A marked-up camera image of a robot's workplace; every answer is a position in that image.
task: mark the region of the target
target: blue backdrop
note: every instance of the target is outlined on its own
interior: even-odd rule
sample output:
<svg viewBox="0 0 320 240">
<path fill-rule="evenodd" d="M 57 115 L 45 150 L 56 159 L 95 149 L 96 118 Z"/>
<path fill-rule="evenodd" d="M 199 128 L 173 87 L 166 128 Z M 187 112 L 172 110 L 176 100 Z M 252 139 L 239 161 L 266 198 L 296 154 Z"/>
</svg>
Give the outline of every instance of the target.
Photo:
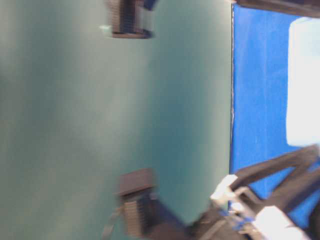
<svg viewBox="0 0 320 240">
<path fill-rule="evenodd" d="M 234 7 L 234 125 L 231 172 L 294 151 L 286 140 L 289 27 L 297 16 Z M 266 197 L 283 171 L 252 187 Z M 319 192 L 291 213 L 308 224 Z"/>
</svg>

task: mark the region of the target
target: blurred object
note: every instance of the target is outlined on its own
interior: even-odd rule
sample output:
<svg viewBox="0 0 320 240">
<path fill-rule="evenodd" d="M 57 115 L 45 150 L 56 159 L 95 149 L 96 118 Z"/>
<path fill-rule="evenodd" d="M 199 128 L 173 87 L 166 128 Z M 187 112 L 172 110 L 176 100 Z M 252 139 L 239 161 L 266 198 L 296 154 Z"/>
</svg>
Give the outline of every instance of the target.
<svg viewBox="0 0 320 240">
<path fill-rule="evenodd" d="M 320 18 L 319 0 L 236 0 L 242 7 Z"/>
<path fill-rule="evenodd" d="M 320 168 L 310 170 L 318 155 L 319 147 L 312 145 L 227 175 L 211 195 L 209 209 L 188 228 L 155 197 L 150 169 L 123 175 L 118 196 L 127 233 L 151 240 L 318 240 L 320 202 L 307 230 L 288 216 L 320 189 Z M 250 188 L 249 184 L 286 168 L 294 169 L 267 199 Z"/>
<path fill-rule="evenodd" d="M 120 214 L 122 213 L 122 208 L 116 208 L 115 211 L 111 214 L 107 224 L 103 228 L 103 233 L 101 236 L 101 240 L 109 240 L 111 239 L 112 233 L 114 231 L 116 222 Z"/>
<path fill-rule="evenodd" d="M 113 38 L 152 38 L 152 10 L 157 0 L 104 0 Z"/>
<path fill-rule="evenodd" d="M 289 29 L 286 140 L 291 146 L 320 143 L 319 66 L 320 19 L 299 18 Z"/>
<path fill-rule="evenodd" d="M 119 202 L 127 234 L 152 240 L 189 240 L 183 223 L 156 197 L 151 169 L 141 169 L 120 178 Z"/>
</svg>

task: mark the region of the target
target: cable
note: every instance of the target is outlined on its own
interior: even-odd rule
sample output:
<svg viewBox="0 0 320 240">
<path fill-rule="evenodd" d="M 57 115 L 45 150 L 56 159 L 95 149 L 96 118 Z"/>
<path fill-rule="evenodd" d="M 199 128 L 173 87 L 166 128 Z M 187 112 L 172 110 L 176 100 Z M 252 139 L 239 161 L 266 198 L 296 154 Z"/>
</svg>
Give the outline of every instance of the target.
<svg viewBox="0 0 320 240">
<path fill-rule="evenodd" d="M 112 233 L 113 233 L 115 225 L 117 223 L 117 219 L 121 215 L 122 211 L 123 211 L 122 207 L 117 207 L 114 210 L 114 212 L 110 215 L 107 224 L 103 228 L 101 240 L 110 240 L 111 239 Z"/>
</svg>

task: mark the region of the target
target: white plastic part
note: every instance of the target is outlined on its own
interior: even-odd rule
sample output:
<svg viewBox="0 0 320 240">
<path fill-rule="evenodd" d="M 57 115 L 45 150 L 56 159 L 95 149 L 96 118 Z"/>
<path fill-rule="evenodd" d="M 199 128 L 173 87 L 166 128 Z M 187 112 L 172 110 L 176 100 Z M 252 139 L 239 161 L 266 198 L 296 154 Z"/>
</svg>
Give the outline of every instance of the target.
<svg viewBox="0 0 320 240">
<path fill-rule="evenodd" d="M 264 207 L 256 215 L 252 225 L 266 240 L 310 240 L 305 232 L 276 206 Z"/>
<path fill-rule="evenodd" d="M 218 205 L 223 205 L 230 199 L 235 198 L 236 195 L 234 192 L 232 192 L 230 185 L 237 178 L 238 177 L 234 174 L 225 176 L 224 179 L 216 187 L 214 193 L 210 196 L 210 199 Z"/>
<path fill-rule="evenodd" d="M 287 104 L 287 143 L 320 143 L 320 19 L 302 17 L 290 26 Z"/>
<path fill-rule="evenodd" d="M 101 25 L 99 29 L 106 38 L 112 37 L 112 27 L 110 25 Z"/>
</svg>

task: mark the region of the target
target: teal wall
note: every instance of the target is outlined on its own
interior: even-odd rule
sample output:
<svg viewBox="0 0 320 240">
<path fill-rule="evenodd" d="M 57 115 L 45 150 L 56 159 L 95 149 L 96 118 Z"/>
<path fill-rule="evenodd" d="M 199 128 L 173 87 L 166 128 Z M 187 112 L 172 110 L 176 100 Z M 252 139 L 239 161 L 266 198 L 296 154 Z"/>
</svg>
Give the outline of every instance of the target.
<svg viewBox="0 0 320 240">
<path fill-rule="evenodd" d="M 152 40 L 107 39 L 102 0 L 0 0 L 1 239 L 99 239 L 144 167 L 185 222 L 205 209 L 229 171 L 231 6 L 154 17 Z"/>
</svg>

